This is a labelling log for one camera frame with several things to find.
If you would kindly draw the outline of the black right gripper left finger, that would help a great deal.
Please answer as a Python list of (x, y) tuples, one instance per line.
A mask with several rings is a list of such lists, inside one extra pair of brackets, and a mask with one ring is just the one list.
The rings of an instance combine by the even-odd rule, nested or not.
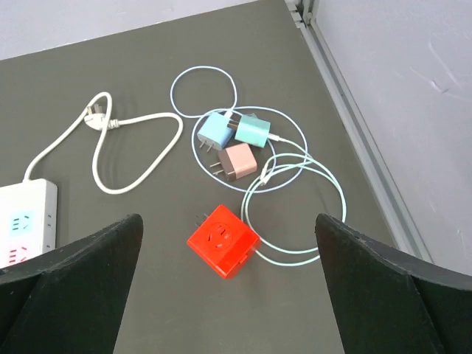
[(143, 220), (116, 223), (1, 270), (2, 353), (112, 353)]

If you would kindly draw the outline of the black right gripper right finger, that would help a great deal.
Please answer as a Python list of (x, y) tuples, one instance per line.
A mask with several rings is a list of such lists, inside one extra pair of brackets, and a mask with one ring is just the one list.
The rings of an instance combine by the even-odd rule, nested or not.
[(315, 234), (346, 353), (470, 353), (471, 276), (320, 214)]

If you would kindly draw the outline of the white power strip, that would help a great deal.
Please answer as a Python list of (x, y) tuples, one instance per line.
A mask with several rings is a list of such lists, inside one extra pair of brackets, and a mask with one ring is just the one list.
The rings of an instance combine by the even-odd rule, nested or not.
[(40, 178), (1, 188), (1, 267), (56, 247), (58, 188)]

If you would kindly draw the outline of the red cube adapter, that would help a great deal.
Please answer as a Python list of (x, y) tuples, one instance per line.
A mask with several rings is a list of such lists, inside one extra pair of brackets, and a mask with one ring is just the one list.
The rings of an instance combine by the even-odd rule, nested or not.
[(260, 237), (223, 204), (187, 240), (187, 245), (224, 279), (233, 278), (260, 244)]

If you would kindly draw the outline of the salmon dual USB charger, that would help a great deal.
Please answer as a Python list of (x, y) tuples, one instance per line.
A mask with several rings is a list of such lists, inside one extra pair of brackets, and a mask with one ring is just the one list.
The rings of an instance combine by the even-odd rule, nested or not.
[(218, 152), (218, 161), (209, 166), (218, 167), (214, 176), (223, 173), (227, 181), (235, 181), (257, 171), (257, 161), (247, 143), (226, 147)]

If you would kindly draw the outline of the mint USB charger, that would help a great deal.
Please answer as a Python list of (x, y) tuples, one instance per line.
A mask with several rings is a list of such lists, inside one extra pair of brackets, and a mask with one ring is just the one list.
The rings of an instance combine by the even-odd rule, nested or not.
[(264, 148), (270, 127), (270, 122), (259, 119), (255, 114), (245, 114), (237, 124), (235, 139), (258, 148)]

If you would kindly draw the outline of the blue USB charger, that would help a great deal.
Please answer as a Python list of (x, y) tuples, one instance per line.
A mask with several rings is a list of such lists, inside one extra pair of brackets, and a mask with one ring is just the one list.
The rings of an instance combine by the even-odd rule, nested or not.
[(235, 133), (228, 127), (229, 123), (230, 118), (226, 114), (212, 112), (197, 132), (200, 148), (206, 145), (207, 151), (223, 150)]

